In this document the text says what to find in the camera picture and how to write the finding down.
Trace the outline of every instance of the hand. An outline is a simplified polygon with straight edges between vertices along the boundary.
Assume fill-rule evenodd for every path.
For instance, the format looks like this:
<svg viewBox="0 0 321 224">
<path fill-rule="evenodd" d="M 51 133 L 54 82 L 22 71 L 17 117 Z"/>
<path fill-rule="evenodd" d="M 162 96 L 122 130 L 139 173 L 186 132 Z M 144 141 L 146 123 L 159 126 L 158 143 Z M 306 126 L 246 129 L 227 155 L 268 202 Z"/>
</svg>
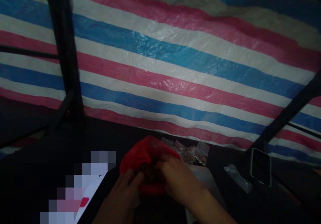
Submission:
<svg viewBox="0 0 321 224">
<path fill-rule="evenodd" d="M 138 186 L 144 181 L 142 172 L 134 178 L 133 170 L 121 174 L 101 205 L 93 224 L 132 223 L 135 210 L 135 197 L 138 197 Z"/>
<path fill-rule="evenodd" d="M 195 196 L 205 189 L 188 166 L 171 155 L 162 155 L 156 168 L 160 168 L 167 181 L 166 192 L 178 203 L 188 207 Z"/>
<path fill-rule="evenodd" d="M 182 160 L 162 155 L 156 167 L 165 176 L 167 194 L 187 207 L 200 223 L 236 223 Z"/>
</svg>

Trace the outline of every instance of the small plastic bag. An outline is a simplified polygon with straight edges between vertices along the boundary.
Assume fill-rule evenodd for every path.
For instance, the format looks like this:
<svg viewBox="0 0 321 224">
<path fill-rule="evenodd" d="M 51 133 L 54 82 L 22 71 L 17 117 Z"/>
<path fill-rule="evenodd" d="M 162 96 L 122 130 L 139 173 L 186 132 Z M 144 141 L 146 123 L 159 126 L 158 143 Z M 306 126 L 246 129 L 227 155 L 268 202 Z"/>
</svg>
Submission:
<svg viewBox="0 0 321 224">
<path fill-rule="evenodd" d="M 182 160 L 186 164 L 193 164 L 195 162 L 194 150 L 195 146 L 190 146 L 186 151 L 181 152 Z"/>
<path fill-rule="evenodd" d="M 198 142 L 194 150 L 194 156 L 199 164 L 206 166 L 209 149 L 210 147 L 204 142 Z"/>
<path fill-rule="evenodd" d="M 169 147 L 172 147 L 174 144 L 174 141 L 166 139 L 165 137 L 162 137 L 160 141 L 163 142 L 164 144 L 168 145 Z"/>
<path fill-rule="evenodd" d="M 207 144 L 200 141 L 198 142 L 196 148 L 199 149 L 206 157 L 208 157 L 208 152 L 210 150 L 210 147 Z"/>
<path fill-rule="evenodd" d="M 178 140 L 175 141 L 173 147 L 178 149 L 179 151 L 187 151 L 187 147 L 181 144 Z"/>
<path fill-rule="evenodd" d="M 185 145 L 181 144 L 179 141 L 175 141 L 173 145 L 173 149 L 180 154 L 182 160 L 186 164 L 193 164 L 195 162 L 194 157 L 194 149 L 195 146 L 186 147 Z"/>
<path fill-rule="evenodd" d="M 252 184 L 240 175 L 235 165 L 230 164 L 224 167 L 224 170 L 243 190 L 245 190 L 246 193 L 249 193 L 251 191 Z"/>
</svg>

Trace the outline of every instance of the mobile phone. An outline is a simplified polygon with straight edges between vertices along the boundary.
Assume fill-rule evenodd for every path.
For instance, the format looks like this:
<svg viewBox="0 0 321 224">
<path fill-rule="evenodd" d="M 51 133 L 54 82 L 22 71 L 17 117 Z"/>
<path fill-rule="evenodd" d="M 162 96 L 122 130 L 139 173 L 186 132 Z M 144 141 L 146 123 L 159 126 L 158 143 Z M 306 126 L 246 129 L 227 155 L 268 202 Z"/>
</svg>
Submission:
<svg viewBox="0 0 321 224">
<path fill-rule="evenodd" d="M 271 187 L 271 158 L 268 154 L 256 148 L 252 149 L 250 175 L 260 183 Z"/>
</svg>

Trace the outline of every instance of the pixelated area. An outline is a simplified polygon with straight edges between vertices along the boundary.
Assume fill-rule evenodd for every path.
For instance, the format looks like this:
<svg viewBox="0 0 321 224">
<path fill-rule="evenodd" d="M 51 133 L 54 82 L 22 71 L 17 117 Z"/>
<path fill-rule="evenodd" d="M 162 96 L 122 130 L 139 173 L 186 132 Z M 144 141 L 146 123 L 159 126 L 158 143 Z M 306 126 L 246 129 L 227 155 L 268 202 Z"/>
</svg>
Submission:
<svg viewBox="0 0 321 224">
<path fill-rule="evenodd" d="M 57 188 L 57 199 L 48 200 L 40 213 L 41 224 L 77 223 L 105 174 L 116 166 L 116 151 L 91 151 L 91 163 L 82 163 L 82 175 L 66 176 L 66 187 Z"/>
</svg>

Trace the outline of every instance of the striped tarp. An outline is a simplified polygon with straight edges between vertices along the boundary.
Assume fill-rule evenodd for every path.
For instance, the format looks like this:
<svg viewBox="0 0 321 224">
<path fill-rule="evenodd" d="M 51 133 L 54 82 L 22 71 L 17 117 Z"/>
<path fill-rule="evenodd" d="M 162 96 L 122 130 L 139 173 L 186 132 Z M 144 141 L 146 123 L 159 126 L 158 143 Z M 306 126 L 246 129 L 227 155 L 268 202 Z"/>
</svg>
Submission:
<svg viewBox="0 0 321 224">
<path fill-rule="evenodd" d="M 316 0 L 72 0 L 88 116 L 247 149 L 321 69 Z M 56 53 L 46 0 L 0 0 L 0 44 Z M 0 53 L 1 96 L 50 108 L 55 60 Z M 320 98 L 293 123 L 321 132 Z M 285 127 L 271 155 L 321 164 Z"/>
</svg>

